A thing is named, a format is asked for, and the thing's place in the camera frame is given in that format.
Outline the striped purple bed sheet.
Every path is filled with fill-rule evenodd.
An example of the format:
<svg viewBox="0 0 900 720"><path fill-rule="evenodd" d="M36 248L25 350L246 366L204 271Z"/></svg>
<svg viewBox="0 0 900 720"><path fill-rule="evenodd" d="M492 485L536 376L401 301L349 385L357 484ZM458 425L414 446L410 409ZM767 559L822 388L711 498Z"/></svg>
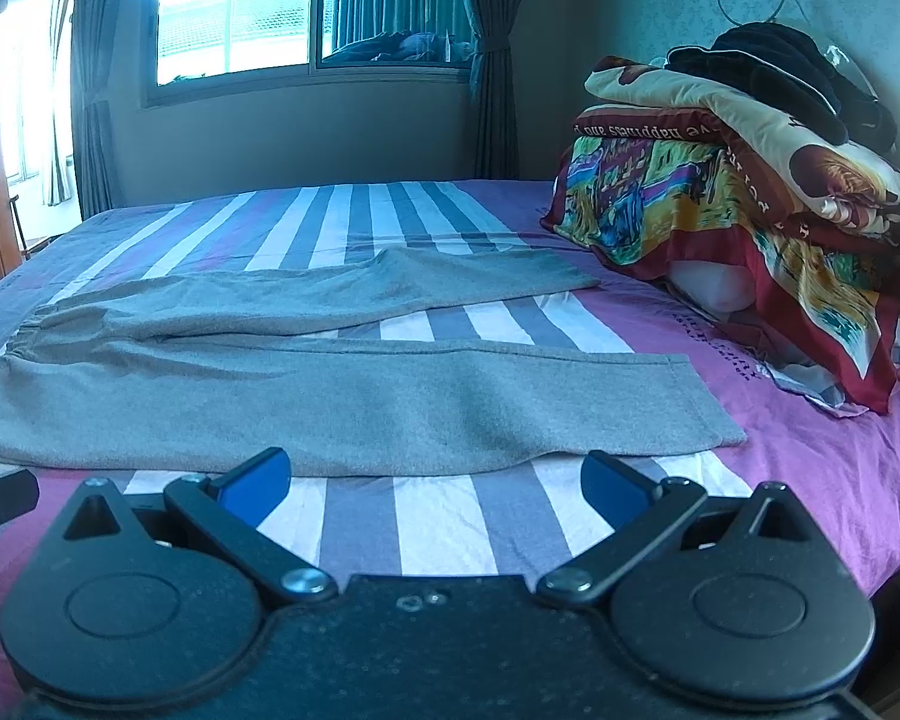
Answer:
<svg viewBox="0 0 900 720"><path fill-rule="evenodd" d="M0 606L92 476L128 493L278 445L265 532L333 574L535 577L605 525L577 473L637 447L780 479L865 590L900 571L900 374L831 415L678 299L544 231L536 182L256 190L95 216L0 281ZM0 718L19 690L0 647Z"/></svg>

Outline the grey sweatpants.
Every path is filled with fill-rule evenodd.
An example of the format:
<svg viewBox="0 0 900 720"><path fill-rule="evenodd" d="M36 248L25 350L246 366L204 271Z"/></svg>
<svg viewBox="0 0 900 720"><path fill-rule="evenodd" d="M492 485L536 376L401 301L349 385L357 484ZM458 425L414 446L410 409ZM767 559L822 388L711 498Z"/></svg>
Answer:
<svg viewBox="0 0 900 720"><path fill-rule="evenodd" d="M317 270L128 281L35 310L0 356L0 461L304 476L457 476L593 449L688 455L745 433L683 356L357 325L589 288L546 250L388 249Z"/></svg>

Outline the window with frame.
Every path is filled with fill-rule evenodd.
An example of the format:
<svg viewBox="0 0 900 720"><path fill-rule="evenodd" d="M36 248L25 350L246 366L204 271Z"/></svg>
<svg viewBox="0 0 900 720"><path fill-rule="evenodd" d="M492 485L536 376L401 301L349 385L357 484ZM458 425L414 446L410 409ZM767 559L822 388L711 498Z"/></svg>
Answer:
<svg viewBox="0 0 900 720"><path fill-rule="evenodd" d="M276 85L320 70L457 71L466 65L341 65L322 60L382 32L447 32L475 47L463 0L146 0L149 104Z"/></svg>

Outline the white pillow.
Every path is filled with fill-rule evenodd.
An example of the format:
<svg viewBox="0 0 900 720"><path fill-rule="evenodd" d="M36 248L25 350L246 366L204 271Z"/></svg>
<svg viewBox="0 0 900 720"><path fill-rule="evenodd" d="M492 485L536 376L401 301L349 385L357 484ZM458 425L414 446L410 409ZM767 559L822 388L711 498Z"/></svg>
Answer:
<svg viewBox="0 0 900 720"><path fill-rule="evenodd" d="M756 301L751 273L738 265L678 260L668 265L668 280L679 293L711 314L735 314Z"/></svg>

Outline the clothes on window sill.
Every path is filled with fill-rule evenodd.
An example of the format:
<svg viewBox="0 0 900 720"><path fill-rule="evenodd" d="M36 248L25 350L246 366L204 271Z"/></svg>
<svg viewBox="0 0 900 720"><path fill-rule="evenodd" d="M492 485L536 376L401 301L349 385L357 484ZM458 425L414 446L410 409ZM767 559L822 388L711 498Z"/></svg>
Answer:
<svg viewBox="0 0 900 720"><path fill-rule="evenodd" d="M466 65L475 54L470 41L459 41L447 32L382 32L334 49L323 65Z"/></svg>

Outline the colourful folded blanket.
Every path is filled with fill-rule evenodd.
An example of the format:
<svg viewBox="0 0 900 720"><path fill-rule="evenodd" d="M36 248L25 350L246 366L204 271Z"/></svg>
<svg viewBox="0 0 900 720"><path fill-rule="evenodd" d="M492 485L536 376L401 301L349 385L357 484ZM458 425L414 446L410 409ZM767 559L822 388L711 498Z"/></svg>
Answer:
<svg viewBox="0 0 900 720"><path fill-rule="evenodd" d="M739 266L756 316L886 413L898 368L900 249L795 210L781 176L705 109L590 107L543 226L639 280L676 262Z"/></svg>

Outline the dark teal right curtain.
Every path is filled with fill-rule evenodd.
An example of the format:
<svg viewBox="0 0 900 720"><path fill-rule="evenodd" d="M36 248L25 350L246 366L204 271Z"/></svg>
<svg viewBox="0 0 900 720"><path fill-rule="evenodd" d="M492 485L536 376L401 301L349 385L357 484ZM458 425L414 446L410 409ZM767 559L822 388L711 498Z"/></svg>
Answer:
<svg viewBox="0 0 900 720"><path fill-rule="evenodd" d="M475 39L468 137L480 179L515 179L518 127L510 36L521 0L463 0Z"/></svg>

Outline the black garment on pile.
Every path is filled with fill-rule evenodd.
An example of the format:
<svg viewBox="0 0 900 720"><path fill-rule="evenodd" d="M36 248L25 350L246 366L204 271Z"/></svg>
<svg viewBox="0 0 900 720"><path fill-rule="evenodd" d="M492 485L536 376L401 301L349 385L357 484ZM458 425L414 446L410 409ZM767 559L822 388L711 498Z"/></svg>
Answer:
<svg viewBox="0 0 900 720"><path fill-rule="evenodd" d="M710 47L675 47L667 69L701 76L783 110L831 145L891 153L898 127L877 96L837 70L804 32L779 23L725 31Z"/></svg>

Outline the cream patterned folded blanket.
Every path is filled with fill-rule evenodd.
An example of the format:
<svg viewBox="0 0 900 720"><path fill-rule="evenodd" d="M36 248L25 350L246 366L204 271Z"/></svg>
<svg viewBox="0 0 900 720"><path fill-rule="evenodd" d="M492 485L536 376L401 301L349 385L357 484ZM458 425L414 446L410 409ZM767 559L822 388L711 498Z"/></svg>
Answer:
<svg viewBox="0 0 900 720"><path fill-rule="evenodd" d="M585 89L605 106L647 117L654 137L673 138L667 114L699 112L740 169L769 199L766 220L811 213L848 234L889 238L900 227L900 171L854 142L831 145L783 110L739 89L673 70L608 57Z"/></svg>

